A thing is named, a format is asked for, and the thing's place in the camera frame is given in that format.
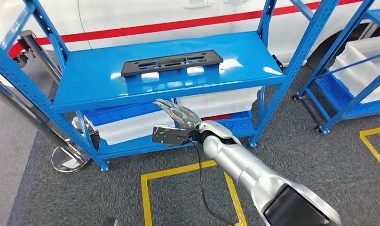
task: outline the black cable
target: black cable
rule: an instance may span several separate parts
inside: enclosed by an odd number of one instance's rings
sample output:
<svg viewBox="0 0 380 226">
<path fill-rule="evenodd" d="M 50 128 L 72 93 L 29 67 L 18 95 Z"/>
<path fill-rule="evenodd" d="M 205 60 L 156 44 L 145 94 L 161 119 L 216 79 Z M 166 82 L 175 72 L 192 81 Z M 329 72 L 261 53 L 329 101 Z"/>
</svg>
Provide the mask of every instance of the black cable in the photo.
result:
<svg viewBox="0 0 380 226">
<path fill-rule="evenodd" d="M 194 147 L 196 148 L 197 150 L 197 154 L 198 154 L 198 162 L 199 162 L 199 165 L 200 165 L 200 185 L 201 185 L 201 194 L 202 194 L 202 198 L 203 198 L 203 202 L 204 202 L 204 206 L 205 206 L 205 209 L 214 217 L 218 218 L 219 220 L 223 221 L 224 223 L 228 224 L 229 226 L 234 226 L 233 223 L 231 223 L 229 220 L 227 220 L 226 218 L 224 217 L 221 217 L 219 216 L 218 214 L 212 212 L 212 210 L 208 207 L 208 204 L 206 203 L 206 200 L 205 200 L 205 193 L 204 193 L 204 185 L 203 185 L 203 182 L 202 182 L 202 165 L 201 165 L 201 154 L 200 154 L 200 150 L 198 149 L 197 147 L 197 144 L 189 137 L 185 137 L 185 136 L 178 136 L 180 138 L 183 138 L 183 139 L 186 139 L 188 141 L 190 141 Z"/>
<path fill-rule="evenodd" d="M 77 0 L 77 5 L 78 5 L 78 14 L 79 14 L 80 25 L 82 26 L 83 33 L 86 33 L 85 28 L 83 27 L 82 15 L 80 14 L 79 0 Z M 87 40 L 87 43 L 89 44 L 90 49 L 93 49 L 92 45 L 90 45 L 89 40 Z"/>
</svg>

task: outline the gray carpet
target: gray carpet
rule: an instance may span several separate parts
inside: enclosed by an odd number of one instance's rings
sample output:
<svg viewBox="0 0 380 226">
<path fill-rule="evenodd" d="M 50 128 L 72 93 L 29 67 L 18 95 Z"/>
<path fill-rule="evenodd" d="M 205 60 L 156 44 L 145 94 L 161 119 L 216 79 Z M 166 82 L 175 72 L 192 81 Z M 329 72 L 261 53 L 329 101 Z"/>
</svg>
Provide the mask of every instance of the gray carpet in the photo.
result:
<svg viewBox="0 0 380 226">
<path fill-rule="evenodd" d="M 38 61 L 29 61 L 23 70 L 44 93 L 49 93 L 52 79 Z M 19 95 L 14 88 L 10 90 Z M 0 100 L 0 226 L 8 222 L 36 133 L 20 114 Z"/>
</svg>

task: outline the metal stand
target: metal stand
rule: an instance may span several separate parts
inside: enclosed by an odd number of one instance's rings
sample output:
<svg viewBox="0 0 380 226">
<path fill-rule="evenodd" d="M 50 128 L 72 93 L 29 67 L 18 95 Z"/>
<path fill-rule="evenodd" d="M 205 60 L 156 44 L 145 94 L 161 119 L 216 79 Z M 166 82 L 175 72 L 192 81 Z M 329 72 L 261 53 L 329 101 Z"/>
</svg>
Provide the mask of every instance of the metal stand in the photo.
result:
<svg viewBox="0 0 380 226">
<path fill-rule="evenodd" d="M 67 143 L 65 147 L 58 146 L 54 149 L 51 157 L 52 166 L 62 173 L 77 172 L 89 162 L 90 157 L 71 140 L 67 139 L 65 142 Z"/>
<path fill-rule="evenodd" d="M 52 154 L 52 165 L 59 172 L 76 172 L 89 162 L 90 157 L 74 145 L 69 139 L 64 140 L 41 117 L 33 112 L 21 99 L 0 83 L 0 99 L 22 115 L 32 126 L 36 127 L 58 147 Z"/>
</svg>

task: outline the shelf upright post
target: shelf upright post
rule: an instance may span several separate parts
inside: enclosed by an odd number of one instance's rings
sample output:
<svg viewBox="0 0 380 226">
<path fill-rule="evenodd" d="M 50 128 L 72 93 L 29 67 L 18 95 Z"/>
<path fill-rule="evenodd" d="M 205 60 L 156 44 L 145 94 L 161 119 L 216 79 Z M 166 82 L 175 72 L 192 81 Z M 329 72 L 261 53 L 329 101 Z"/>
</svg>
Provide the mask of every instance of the shelf upright post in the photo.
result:
<svg viewBox="0 0 380 226">
<path fill-rule="evenodd" d="M 50 19 L 46 15 L 46 12 L 43 9 L 43 7 L 40 5 L 39 0 L 24 0 L 24 2 L 26 4 L 35 4 L 36 5 L 36 9 L 35 9 L 33 15 L 34 15 L 35 19 L 38 21 L 39 25 L 41 26 L 43 32 L 45 32 L 45 34 L 47 35 L 47 38 L 49 39 L 49 41 L 52 44 L 53 49 L 55 51 L 55 55 L 56 55 L 58 64 L 60 66 L 59 69 L 58 68 L 55 69 L 55 72 L 59 72 L 62 74 L 62 72 L 65 69 L 65 63 L 67 62 L 67 59 L 68 59 L 69 50 L 67 49 L 65 43 L 61 39 L 61 36 L 58 34 L 57 30 L 55 29 L 55 27 L 51 23 Z M 42 56 L 45 58 L 45 60 L 41 60 L 41 62 L 44 64 L 45 68 L 48 69 L 50 67 L 51 68 L 55 67 L 53 61 L 51 59 L 48 59 L 48 55 L 43 54 Z M 54 74 L 54 75 L 52 75 L 53 78 L 55 78 L 55 77 L 58 78 L 59 76 L 61 76 L 61 75 L 59 75 L 59 73 L 54 73 L 53 71 L 51 73 Z M 87 128 L 85 126 L 85 119 L 84 119 L 82 113 L 76 112 L 76 115 L 78 117 L 79 124 L 80 124 L 80 127 L 82 129 L 82 133 L 85 135 L 87 141 L 92 145 L 92 139 L 90 138 L 89 131 L 87 130 Z"/>
<path fill-rule="evenodd" d="M 268 47 L 269 39 L 269 23 L 273 15 L 273 10 L 275 9 L 277 0 L 266 0 L 265 6 L 263 7 L 262 16 L 258 24 L 258 29 L 256 30 L 259 38 Z M 258 116 L 257 120 L 262 118 L 265 109 L 265 86 L 262 86 L 261 90 L 258 92 Z"/>
<path fill-rule="evenodd" d="M 276 90 L 273 94 L 272 99 L 269 101 L 268 106 L 263 111 L 262 117 L 258 119 L 258 123 L 255 126 L 255 134 L 249 138 L 248 142 L 250 146 L 255 147 L 259 136 L 262 134 L 263 130 L 267 126 L 269 120 L 271 119 L 276 107 L 280 103 L 281 99 L 285 95 L 286 91 L 290 87 L 293 79 L 301 68 L 302 62 L 305 60 L 307 54 L 312 49 L 317 37 L 322 31 L 324 25 L 326 24 L 328 18 L 333 12 L 338 0 L 322 0 L 314 13 L 306 31 L 291 58 L 288 67 L 285 70 L 285 75 L 287 76 L 287 81 L 278 84 Z"/>
</svg>

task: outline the stand base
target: stand base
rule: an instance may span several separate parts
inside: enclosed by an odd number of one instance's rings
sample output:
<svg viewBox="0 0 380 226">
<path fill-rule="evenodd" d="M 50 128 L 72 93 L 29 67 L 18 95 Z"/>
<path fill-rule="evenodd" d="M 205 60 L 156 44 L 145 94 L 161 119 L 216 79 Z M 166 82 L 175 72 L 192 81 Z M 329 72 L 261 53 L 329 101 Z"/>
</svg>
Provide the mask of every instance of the stand base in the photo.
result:
<svg viewBox="0 0 380 226">
<path fill-rule="evenodd" d="M 53 168 L 62 173 L 72 173 L 81 170 L 89 162 L 90 157 L 81 152 L 80 148 L 77 148 L 77 151 L 81 153 L 83 162 L 69 156 L 64 148 L 56 147 L 51 157 Z"/>
</svg>

